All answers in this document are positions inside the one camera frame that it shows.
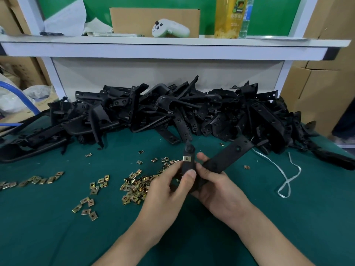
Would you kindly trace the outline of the person's left hand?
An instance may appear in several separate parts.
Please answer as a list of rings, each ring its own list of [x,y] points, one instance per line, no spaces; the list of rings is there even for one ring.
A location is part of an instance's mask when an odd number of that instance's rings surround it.
[[[179,195],[177,188],[172,191],[171,181],[180,170],[182,161],[171,165],[160,176],[155,178],[136,220],[146,223],[173,224],[177,218],[187,195]]]

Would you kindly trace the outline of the person's right hand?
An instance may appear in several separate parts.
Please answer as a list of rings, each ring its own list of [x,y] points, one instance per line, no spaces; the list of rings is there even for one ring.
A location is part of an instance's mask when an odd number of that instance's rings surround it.
[[[191,193],[211,214],[237,232],[242,220],[252,208],[244,192],[225,173],[223,188],[215,188],[211,183]]]

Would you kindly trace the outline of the black plastic angled bracket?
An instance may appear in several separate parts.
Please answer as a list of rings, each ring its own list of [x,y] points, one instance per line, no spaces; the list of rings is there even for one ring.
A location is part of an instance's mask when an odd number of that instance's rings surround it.
[[[251,150],[254,145],[244,136],[239,135],[237,138],[231,142],[228,146],[218,152],[215,156],[205,161],[202,166],[211,172],[221,173],[226,170],[229,166],[231,166],[235,161],[241,158],[246,152]],[[193,156],[193,162],[183,162],[180,170],[173,177],[174,179],[181,180],[182,176],[188,170],[195,170],[195,147],[190,143],[190,141],[186,141],[184,147],[183,156]]]

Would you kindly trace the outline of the person's right forearm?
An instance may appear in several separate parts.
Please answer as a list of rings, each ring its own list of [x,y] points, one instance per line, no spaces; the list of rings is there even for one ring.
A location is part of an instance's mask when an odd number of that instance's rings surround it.
[[[259,209],[229,219],[259,266],[315,266]]]

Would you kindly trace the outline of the person's left forearm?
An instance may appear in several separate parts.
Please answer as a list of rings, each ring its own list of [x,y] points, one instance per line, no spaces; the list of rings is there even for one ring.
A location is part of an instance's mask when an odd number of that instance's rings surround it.
[[[92,266],[137,266],[170,226],[136,220]]]

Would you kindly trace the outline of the pile of black plastic parts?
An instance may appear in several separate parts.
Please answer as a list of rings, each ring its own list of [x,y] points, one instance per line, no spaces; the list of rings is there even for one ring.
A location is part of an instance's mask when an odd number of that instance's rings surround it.
[[[175,145],[192,141],[192,135],[213,135],[233,142],[244,135],[264,154],[282,153],[287,147],[312,152],[317,158],[346,170],[355,170],[355,159],[326,151],[310,138],[317,136],[316,122],[301,123],[301,112],[290,112],[278,91],[258,93],[258,84],[247,82],[231,90],[196,89],[198,76],[181,85],[147,84],[121,88],[105,85],[99,93],[77,91],[76,101],[67,98],[49,103],[49,109],[22,121],[9,132],[17,134],[42,116],[50,125],[32,134],[19,135],[0,147],[0,162],[10,163],[51,149],[67,146],[72,137],[82,144],[104,147],[102,136],[121,128],[138,133],[156,130]]]

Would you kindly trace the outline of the large cardboard box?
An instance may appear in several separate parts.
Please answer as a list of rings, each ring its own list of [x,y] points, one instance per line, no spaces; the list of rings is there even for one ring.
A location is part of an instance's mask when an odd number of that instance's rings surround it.
[[[355,98],[355,67],[340,70],[307,69],[292,63],[280,96],[290,112],[301,112],[301,121],[316,121],[315,131],[331,133]]]

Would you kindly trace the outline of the green felt table mat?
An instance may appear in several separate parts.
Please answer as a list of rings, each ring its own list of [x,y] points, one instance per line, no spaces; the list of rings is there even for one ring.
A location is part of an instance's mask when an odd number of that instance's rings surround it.
[[[22,161],[0,164],[0,182],[33,176],[52,184],[29,183],[0,191],[0,266],[88,266],[124,233],[141,210],[122,204],[123,179],[141,169],[157,174],[161,159],[179,160],[184,144],[171,145],[155,130],[129,129],[104,135],[105,148],[76,139]],[[291,196],[277,190],[281,172],[253,150],[225,172],[278,229],[314,264],[355,266],[355,170],[287,149],[275,162],[291,178]],[[141,266],[256,266],[238,236],[188,196],[176,222]]]

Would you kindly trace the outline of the white game controller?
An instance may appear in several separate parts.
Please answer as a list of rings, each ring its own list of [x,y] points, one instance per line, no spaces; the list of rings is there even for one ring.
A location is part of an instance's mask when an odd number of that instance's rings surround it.
[[[152,36],[158,38],[166,37],[167,35],[173,35],[178,38],[188,38],[190,30],[186,26],[168,19],[156,21],[152,28]]]

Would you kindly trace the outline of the yellow drink bottle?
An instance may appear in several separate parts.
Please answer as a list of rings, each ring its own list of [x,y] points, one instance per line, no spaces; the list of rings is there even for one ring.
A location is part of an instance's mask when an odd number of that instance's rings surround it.
[[[216,0],[214,37],[237,39],[248,0]]]

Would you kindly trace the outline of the clear water bottle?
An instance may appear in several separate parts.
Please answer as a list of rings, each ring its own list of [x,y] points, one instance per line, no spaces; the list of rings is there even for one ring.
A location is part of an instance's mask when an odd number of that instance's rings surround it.
[[[248,31],[248,27],[250,24],[250,18],[251,18],[253,4],[254,4],[254,0],[247,0],[245,13],[244,13],[244,17],[243,17],[243,22],[242,22],[242,27],[239,32],[239,37],[238,37],[239,39],[245,39],[247,36],[247,31]]]

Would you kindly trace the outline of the brown cardboard sheet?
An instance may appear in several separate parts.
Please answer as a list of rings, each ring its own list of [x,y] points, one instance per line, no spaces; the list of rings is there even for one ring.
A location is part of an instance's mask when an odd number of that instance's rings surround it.
[[[154,23],[168,19],[180,23],[190,30],[188,38],[198,38],[200,9],[181,8],[110,8],[114,33],[153,37]]]

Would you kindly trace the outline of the crumpled beige paper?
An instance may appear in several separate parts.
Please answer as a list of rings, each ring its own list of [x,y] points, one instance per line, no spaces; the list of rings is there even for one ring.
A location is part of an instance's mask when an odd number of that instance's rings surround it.
[[[84,24],[83,36],[111,36],[113,28],[98,18]]]

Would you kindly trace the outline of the tall cardboard box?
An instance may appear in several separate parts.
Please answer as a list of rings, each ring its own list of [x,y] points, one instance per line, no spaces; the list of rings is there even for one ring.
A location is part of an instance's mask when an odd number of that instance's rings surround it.
[[[355,0],[318,0],[304,38],[351,40],[333,61],[309,61],[305,68],[355,71]]]

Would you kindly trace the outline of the clear plastic bag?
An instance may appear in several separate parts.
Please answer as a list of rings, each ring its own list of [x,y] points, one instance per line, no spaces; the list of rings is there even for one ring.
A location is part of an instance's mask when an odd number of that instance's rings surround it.
[[[22,90],[16,85],[16,83],[20,82],[19,77],[12,74],[9,74],[9,76],[7,77],[7,75],[0,73],[0,83],[3,82],[11,85],[24,94],[38,110],[41,110],[42,106],[47,107],[46,103],[58,99],[56,91],[52,86],[32,85]],[[29,109],[27,104],[28,102],[24,103],[15,93],[0,86],[0,112],[5,116]]]

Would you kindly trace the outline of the printed cardboard box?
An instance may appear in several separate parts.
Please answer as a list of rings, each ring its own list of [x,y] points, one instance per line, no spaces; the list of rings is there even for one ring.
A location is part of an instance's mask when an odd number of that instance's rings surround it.
[[[10,57],[0,56],[0,63],[7,64],[20,78],[20,89],[33,85],[52,86],[47,69],[40,57]]]

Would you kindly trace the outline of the white paper bag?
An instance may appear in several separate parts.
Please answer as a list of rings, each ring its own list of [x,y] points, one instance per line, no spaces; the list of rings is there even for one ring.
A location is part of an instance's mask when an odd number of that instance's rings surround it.
[[[76,0],[44,21],[46,33],[82,36],[87,13],[83,0]]]

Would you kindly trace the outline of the stacked cardboard boxes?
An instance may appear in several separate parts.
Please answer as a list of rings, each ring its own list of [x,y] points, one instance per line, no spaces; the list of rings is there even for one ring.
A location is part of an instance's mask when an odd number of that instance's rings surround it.
[[[0,0],[0,26],[7,35],[31,35],[18,0]]]

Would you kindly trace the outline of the white shelf frame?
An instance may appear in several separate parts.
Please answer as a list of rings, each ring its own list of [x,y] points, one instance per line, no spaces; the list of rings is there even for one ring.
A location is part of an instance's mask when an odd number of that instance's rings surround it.
[[[303,39],[317,0],[301,0],[289,37],[180,39],[0,35],[0,52],[41,57],[56,94],[102,85],[172,83],[200,76],[201,90],[230,88],[250,80],[259,90],[281,93],[293,61],[333,60],[351,40]]]

